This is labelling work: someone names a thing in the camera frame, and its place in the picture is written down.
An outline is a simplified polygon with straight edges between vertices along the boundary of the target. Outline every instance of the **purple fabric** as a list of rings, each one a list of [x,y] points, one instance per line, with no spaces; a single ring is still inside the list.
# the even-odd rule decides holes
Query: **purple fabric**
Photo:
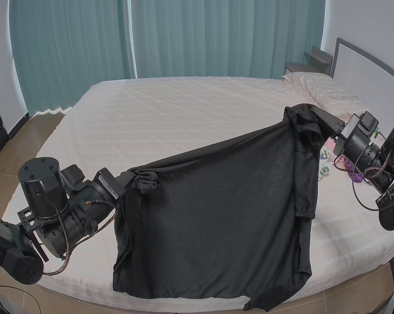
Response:
[[[348,175],[349,175],[350,178],[352,179],[352,177],[353,177],[354,165],[352,165],[351,162],[350,162],[349,160],[347,160],[345,157],[342,157],[342,158],[343,158],[343,160],[344,160],[345,168],[346,168],[347,170],[350,171],[350,172],[348,172]],[[368,181],[366,181],[366,180],[364,179],[364,177],[363,177],[357,170],[354,171],[354,181],[355,181],[356,183],[361,183],[362,181],[365,181],[367,184],[371,185],[371,183],[369,183]]]

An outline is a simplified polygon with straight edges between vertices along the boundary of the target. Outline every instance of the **green curtain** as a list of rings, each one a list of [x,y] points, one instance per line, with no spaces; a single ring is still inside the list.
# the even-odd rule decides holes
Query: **green curtain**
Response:
[[[127,0],[10,0],[15,68],[30,115],[134,77]]]
[[[131,0],[138,77],[280,78],[320,47],[325,0]]]

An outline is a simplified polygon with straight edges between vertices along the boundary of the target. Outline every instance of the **white headboard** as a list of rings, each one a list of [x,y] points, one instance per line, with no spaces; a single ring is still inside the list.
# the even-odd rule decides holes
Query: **white headboard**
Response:
[[[367,105],[387,136],[394,126],[394,69],[338,38],[330,76]]]

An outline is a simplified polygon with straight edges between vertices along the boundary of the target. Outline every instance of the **bed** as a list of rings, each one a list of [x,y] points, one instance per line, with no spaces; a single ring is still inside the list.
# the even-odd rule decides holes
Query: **bed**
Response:
[[[118,175],[130,167],[273,125],[282,120],[285,106],[303,102],[344,119],[350,112],[368,109],[381,119],[380,127],[387,134],[394,124],[394,74],[376,62],[338,39],[333,79],[296,73],[283,80],[173,77],[101,82],[66,114],[37,156],[58,159],[61,169],[75,163],[90,179],[102,167]],[[378,215],[356,202],[346,173],[334,169],[318,187],[310,244],[312,277],[289,301],[371,271],[394,257],[394,232],[385,231]],[[369,206],[378,197],[365,183],[357,185],[357,192]],[[4,219],[17,223],[16,212],[24,207],[18,187]],[[241,309],[248,301],[245,296],[149,300],[113,292],[116,255],[114,231],[107,227],[73,252],[62,274],[43,276],[38,284],[83,301],[139,311]],[[51,257],[45,270],[60,265]]]

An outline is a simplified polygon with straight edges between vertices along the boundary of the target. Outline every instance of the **floor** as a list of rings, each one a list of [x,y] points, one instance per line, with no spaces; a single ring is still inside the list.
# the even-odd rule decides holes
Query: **floor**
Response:
[[[63,114],[37,115],[29,120],[17,135],[6,144],[0,153],[0,217],[2,217],[15,188],[18,185],[17,171],[26,161],[36,156],[45,140],[59,124]],[[43,314],[78,313],[110,314],[134,313],[105,306],[81,302],[49,291],[37,285],[24,286],[13,280],[0,268],[0,285],[25,289],[39,302]],[[313,296],[279,305],[271,312],[277,314],[365,314],[376,308],[393,292],[389,264],[360,275]],[[29,313],[39,313],[36,302],[19,290],[0,288]],[[252,310],[252,314],[263,311]],[[240,314],[241,310],[219,312],[218,314]]]

